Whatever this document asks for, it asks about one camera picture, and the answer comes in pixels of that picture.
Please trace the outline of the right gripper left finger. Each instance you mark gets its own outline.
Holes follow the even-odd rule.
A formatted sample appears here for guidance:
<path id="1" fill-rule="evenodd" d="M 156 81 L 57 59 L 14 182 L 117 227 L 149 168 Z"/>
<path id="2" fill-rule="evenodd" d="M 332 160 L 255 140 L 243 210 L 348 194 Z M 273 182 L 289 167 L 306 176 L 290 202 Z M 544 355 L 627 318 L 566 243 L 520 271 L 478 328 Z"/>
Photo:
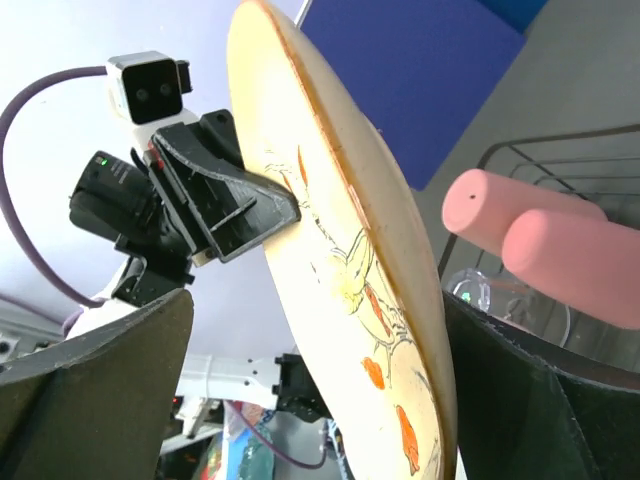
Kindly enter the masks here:
<path id="1" fill-rule="evenodd" d="M 192 322 L 174 290 L 3 364 L 2 478 L 154 478 Z"/>

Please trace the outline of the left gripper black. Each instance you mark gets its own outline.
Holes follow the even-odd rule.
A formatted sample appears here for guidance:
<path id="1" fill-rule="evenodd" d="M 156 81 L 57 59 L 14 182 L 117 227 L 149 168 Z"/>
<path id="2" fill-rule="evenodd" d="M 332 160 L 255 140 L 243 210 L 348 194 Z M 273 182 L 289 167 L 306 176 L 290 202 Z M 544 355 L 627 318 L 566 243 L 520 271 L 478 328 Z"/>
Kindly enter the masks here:
<path id="1" fill-rule="evenodd" d="M 159 128 L 141 162 L 104 151 L 70 197 L 71 222 L 128 256 L 111 297 L 144 306 L 194 282 L 191 268 L 227 263 L 298 222 L 294 195 L 245 169 L 231 113 Z"/>

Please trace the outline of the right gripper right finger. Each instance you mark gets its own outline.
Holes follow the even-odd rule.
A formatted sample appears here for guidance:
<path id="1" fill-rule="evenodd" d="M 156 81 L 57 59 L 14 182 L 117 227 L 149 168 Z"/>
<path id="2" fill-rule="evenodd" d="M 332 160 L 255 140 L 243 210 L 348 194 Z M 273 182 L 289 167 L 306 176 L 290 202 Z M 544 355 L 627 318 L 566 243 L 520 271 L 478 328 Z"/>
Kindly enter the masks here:
<path id="1" fill-rule="evenodd" d="M 638 374 L 443 298 L 468 478 L 638 478 Z"/>

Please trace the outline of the beige floral plate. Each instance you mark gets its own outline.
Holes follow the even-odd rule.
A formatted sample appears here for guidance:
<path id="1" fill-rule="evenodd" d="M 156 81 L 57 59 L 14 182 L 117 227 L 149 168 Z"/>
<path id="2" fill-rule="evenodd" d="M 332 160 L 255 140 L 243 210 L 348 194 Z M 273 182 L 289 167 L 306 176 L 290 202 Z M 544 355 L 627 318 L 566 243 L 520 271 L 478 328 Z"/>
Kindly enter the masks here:
<path id="1" fill-rule="evenodd" d="M 443 295 L 397 162 L 325 58 L 270 3 L 236 9 L 227 71 L 246 168 L 300 207 L 300 220 L 264 251 L 354 476 L 453 478 Z"/>

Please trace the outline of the black wire dish rack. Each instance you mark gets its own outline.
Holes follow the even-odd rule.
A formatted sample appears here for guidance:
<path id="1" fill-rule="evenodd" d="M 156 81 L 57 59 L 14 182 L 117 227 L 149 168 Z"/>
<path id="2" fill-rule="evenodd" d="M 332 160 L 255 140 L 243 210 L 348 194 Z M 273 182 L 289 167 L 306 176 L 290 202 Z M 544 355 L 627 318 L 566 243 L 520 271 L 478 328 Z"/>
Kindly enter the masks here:
<path id="1" fill-rule="evenodd" d="M 578 196 L 599 206 L 606 214 L 604 220 L 639 231 L 637 126 L 498 143 L 474 168 Z M 450 277 L 467 268 L 517 278 L 504 266 L 501 253 L 494 256 L 449 233 L 438 266 L 444 294 L 449 293 Z M 572 326 L 561 348 L 639 376 L 639 328 L 619 328 L 568 307 Z"/>

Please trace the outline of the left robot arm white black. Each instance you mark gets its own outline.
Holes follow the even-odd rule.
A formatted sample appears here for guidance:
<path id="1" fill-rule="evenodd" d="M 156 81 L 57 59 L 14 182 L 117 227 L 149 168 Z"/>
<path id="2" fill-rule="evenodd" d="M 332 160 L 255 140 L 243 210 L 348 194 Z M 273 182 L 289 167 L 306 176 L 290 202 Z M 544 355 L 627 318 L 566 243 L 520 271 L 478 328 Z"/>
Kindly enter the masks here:
<path id="1" fill-rule="evenodd" d="M 198 117 L 188 109 L 150 124 L 126 123 L 136 148 L 150 140 L 155 130 L 178 124 L 196 123 Z M 120 300 L 107 300 L 101 307 L 83 307 L 64 324 L 67 339 L 88 333 L 128 315 L 137 307 Z M 183 361 L 176 397 L 184 400 L 229 400 L 259 405 L 295 415 L 313 423 L 332 415 L 300 355 L 283 353 L 272 358 L 230 359 L 208 354 L 187 353 Z"/>

